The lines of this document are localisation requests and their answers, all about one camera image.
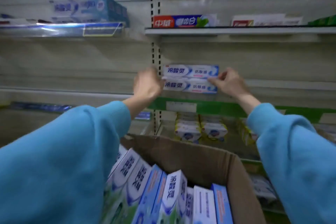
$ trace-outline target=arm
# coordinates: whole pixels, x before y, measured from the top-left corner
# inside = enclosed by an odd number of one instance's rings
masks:
[[[137,90],[144,81],[147,86]],[[134,96],[124,103],[73,108],[2,147],[2,222],[98,223],[119,138],[127,133],[131,118],[162,90],[151,82],[140,76]]]
[[[210,81],[249,114],[248,126],[259,135],[260,158],[291,222],[334,223],[336,146],[304,117],[282,115],[271,104],[261,104],[233,69]]]

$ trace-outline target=blue box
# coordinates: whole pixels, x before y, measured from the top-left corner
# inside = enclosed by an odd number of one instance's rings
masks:
[[[215,196],[217,224],[233,224],[226,187],[213,183],[211,189]]]
[[[167,174],[165,172],[162,172],[160,185],[156,193],[151,215],[148,219],[145,219],[145,222],[143,224],[156,224],[156,222],[158,221],[162,203],[162,196],[166,186],[166,180],[167,180]]]
[[[132,224],[144,223],[152,211],[155,197],[159,188],[163,171],[157,166],[152,167],[145,190],[140,199],[139,206],[135,212]]]
[[[124,22],[127,8],[114,0],[50,0],[54,23]]]

